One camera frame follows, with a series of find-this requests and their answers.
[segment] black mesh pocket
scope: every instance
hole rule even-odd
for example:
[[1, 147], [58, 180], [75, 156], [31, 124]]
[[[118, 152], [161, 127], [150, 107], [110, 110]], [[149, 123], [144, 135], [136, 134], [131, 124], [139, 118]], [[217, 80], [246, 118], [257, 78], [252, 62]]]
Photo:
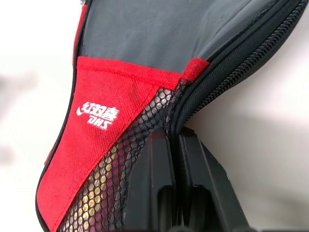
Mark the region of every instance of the black mesh pocket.
[[101, 232], [123, 229], [129, 176], [148, 135], [169, 120], [187, 83], [174, 91], [160, 89], [140, 116], [97, 164], [76, 195], [59, 232]]

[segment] red fabric panel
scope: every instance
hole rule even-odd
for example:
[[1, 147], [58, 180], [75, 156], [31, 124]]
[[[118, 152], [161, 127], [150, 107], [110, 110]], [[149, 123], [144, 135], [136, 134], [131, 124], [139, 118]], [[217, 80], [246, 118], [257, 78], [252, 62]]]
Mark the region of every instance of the red fabric panel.
[[[117, 60], [78, 58], [66, 128], [37, 192], [38, 208], [51, 232], [59, 227], [85, 179], [158, 89], [174, 89], [179, 79], [193, 81], [208, 64], [194, 59], [180, 74]], [[113, 114], [103, 120], [100, 109]]]
[[82, 24], [83, 24], [83, 21], [84, 21], [84, 18], [85, 18], [86, 11], [87, 11], [87, 5], [84, 5], [82, 7], [81, 17], [79, 19], [77, 31], [76, 31], [76, 34], [75, 34], [74, 48], [73, 48], [73, 61], [74, 61], [74, 57], [75, 57], [75, 50], [76, 50], [76, 46], [77, 46], [78, 36], [79, 36], [79, 33], [81, 32], [81, 29], [82, 29]]

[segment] white logo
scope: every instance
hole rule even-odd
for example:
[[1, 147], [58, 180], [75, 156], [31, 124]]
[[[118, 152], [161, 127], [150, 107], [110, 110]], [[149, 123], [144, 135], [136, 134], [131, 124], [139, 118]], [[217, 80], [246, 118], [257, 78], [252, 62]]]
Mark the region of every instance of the white logo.
[[78, 107], [76, 111], [77, 116], [88, 114], [89, 120], [87, 123], [97, 126], [103, 130], [106, 130], [108, 125], [112, 124], [112, 122], [117, 118], [118, 113], [119, 110], [115, 107], [110, 108], [90, 102], [83, 104], [81, 109]]

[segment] zipper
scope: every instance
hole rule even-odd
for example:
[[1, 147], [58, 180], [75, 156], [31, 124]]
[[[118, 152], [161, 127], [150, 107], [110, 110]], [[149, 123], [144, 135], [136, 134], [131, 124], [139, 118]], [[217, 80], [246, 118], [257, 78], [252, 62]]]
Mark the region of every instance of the zipper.
[[237, 81], [247, 74], [287, 33], [287, 31], [297, 22], [302, 15], [307, 0], [301, 1], [279, 27], [244, 61], [242, 62], [218, 87], [203, 100], [190, 114], [186, 122], [198, 111], [211, 103]]

